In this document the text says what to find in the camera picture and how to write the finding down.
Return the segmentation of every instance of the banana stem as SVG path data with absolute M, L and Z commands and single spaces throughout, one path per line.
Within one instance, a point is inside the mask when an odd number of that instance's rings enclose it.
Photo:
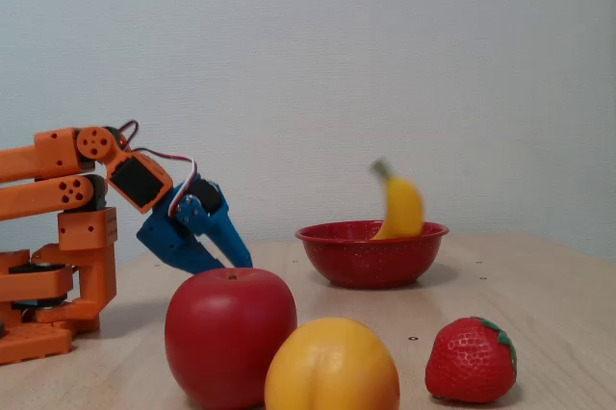
M 390 179 L 394 173 L 384 158 L 379 158 L 370 166 L 371 171 L 383 180 Z

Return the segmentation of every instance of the robotic arm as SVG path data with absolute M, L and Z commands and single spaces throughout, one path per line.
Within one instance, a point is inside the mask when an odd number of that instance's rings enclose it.
M 135 131 L 126 139 L 125 128 Z M 228 216 L 216 184 L 202 179 L 194 161 L 145 148 L 131 149 L 138 129 L 93 126 L 35 135 L 34 145 L 0 150 L 0 221 L 58 214 L 58 242 L 35 251 L 0 252 L 0 365 L 67 353 L 72 337 L 99 328 L 99 314 L 116 296 L 116 209 L 112 186 L 142 214 L 138 239 L 166 264 L 195 274 L 222 263 L 196 239 L 205 235 L 236 267 L 252 267 L 250 254 Z M 171 177 L 144 151 L 192 162 L 188 179 Z M 95 163 L 107 177 L 84 174 Z M 68 301 L 73 274 L 79 296 Z

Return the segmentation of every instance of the strawberry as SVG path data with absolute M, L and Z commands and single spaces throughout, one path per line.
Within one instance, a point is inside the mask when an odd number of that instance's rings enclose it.
M 434 341 L 425 386 L 437 398 L 487 403 L 509 392 L 517 377 L 516 349 L 488 320 L 458 319 Z

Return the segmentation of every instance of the bowl rim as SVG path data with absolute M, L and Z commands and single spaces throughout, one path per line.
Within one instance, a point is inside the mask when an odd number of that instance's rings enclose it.
M 430 222 L 425 221 L 424 224 L 430 224 L 437 228 L 435 232 L 419 235 L 417 237 L 408 237 L 402 239 L 384 239 L 384 240 L 340 240 L 340 239 L 324 239 L 320 237 L 311 237 L 309 235 L 305 235 L 305 232 L 314 229 L 315 227 L 322 227 L 324 225 L 333 225 L 333 224 L 353 224 L 359 222 L 383 222 L 380 219 L 359 219 L 359 220 L 343 220 L 343 221 L 335 221 L 335 222 L 322 222 L 321 224 L 309 225 L 307 227 L 302 227 L 301 229 L 295 232 L 295 236 L 304 241 L 304 242 L 313 242 L 313 243 L 332 243 L 332 244 L 350 244 L 350 243 L 370 243 L 370 244 L 390 244 L 390 243 L 407 243 L 407 242 L 416 242 L 423 239 L 431 239 L 435 237 L 443 237 L 447 235 L 449 232 L 449 228 L 445 224 L 441 224 L 438 222 Z

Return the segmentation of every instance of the cable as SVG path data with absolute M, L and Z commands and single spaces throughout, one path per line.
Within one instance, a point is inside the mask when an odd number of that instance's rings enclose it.
M 142 151 L 144 151 L 144 152 L 151 153 L 152 155 L 156 155 L 157 157 L 166 158 L 168 160 L 180 160 L 182 162 L 190 162 L 190 163 L 192 163 L 191 173 L 186 178 L 186 181 L 184 181 L 184 184 L 182 185 L 182 187 L 180 187 L 180 189 L 177 191 L 177 193 L 175 194 L 175 196 L 171 200 L 171 203 L 169 204 L 169 207 L 167 209 L 167 214 L 168 214 L 169 218 L 173 218 L 173 215 L 175 214 L 175 209 L 177 208 L 177 205 L 180 203 L 180 200 L 184 196 L 184 193 L 186 193 L 187 188 L 191 186 L 191 184 L 193 183 L 194 178 L 196 177 L 196 172 L 197 172 L 196 162 L 194 161 L 193 158 L 185 157 L 184 155 L 169 155 L 167 153 L 157 152 L 155 150 L 150 150 L 149 148 L 145 148 L 145 147 L 139 147 L 139 148 L 134 149 L 133 151 L 134 152 L 142 152 Z
M 117 128 L 117 130 L 120 133 L 123 133 L 124 131 L 126 131 L 128 128 L 130 128 L 131 126 L 135 126 L 135 129 L 133 129 L 133 132 L 131 133 L 131 135 L 126 139 L 126 142 L 124 142 L 121 147 L 122 150 L 126 150 L 128 147 L 128 145 L 131 143 L 131 140 L 135 138 L 135 136 L 137 135 L 137 133 L 139 132 L 139 122 L 136 121 L 135 119 L 131 119 L 129 121 L 126 121 L 124 124 L 122 124 L 119 128 Z

